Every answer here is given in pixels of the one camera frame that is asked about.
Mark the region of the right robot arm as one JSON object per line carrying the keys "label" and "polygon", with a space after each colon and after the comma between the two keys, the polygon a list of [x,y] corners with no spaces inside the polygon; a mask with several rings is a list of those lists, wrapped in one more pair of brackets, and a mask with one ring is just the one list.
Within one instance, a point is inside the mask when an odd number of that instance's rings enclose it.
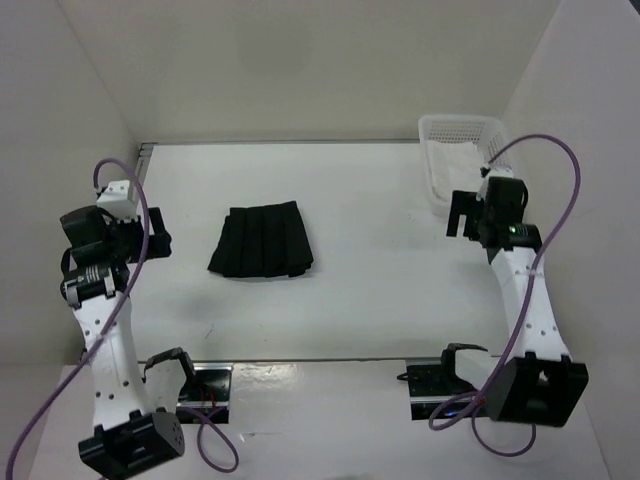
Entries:
{"label": "right robot arm", "polygon": [[520,179],[488,176],[477,193],[456,191],[447,234],[478,242],[501,289],[509,339],[501,356],[451,344],[438,381],[450,393],[470,386],[490,419],[560,428],[589,376],[571,358],[552,311],[538,228],[523,221],[528,190]]}

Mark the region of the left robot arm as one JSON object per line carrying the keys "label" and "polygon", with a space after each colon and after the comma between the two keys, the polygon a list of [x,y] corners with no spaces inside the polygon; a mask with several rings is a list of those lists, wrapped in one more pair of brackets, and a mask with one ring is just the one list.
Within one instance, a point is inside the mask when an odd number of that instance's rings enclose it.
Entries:
{"label": "left robot arm", "polygon": [[118,219],[99,206],[61,217],[70,247],[61,262],[62,297],[81,327],[94,381],[93,434],[79,442],[81,461],[106,479],[130,479],[183,455],[177,404],[198,390],[189,355],[174,347],[138,363],[131,328],[129,264],[171,254],[158,208],[143,220]]}

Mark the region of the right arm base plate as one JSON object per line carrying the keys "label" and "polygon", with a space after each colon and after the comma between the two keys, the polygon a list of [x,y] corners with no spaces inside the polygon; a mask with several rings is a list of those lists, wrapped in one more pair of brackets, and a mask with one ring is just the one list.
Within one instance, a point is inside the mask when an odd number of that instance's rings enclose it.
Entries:
{"label": "right arm base plate", "polygon": [[447,373],[437,357],[407,361],[397,379],[407,384],[413,421],[427,421],[442,402],[474,390],[468,382]]}

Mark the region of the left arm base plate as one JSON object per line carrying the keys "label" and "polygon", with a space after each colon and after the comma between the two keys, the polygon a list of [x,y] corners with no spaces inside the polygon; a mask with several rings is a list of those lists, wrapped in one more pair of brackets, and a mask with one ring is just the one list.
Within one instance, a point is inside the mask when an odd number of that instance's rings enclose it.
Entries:
{"label": "left arm base plate", "polygon": [[184,412],[185,408],[191,408],[208,416],[214,424],[228,424],[233,366],[230,363],[196,363],[194,368],[195,379],[185,383],[178,397],[180,422],[198,422],[196,417]]}

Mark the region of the black pleated skirt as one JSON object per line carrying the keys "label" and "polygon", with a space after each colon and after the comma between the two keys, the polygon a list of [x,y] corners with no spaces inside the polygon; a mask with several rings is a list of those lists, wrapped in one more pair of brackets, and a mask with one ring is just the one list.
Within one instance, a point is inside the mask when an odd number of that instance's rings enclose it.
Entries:
{"label": "black pleated skirt", "polygon": [[295,201],[232,207],[207,270],[225,278],[297,277],[314,262]]}

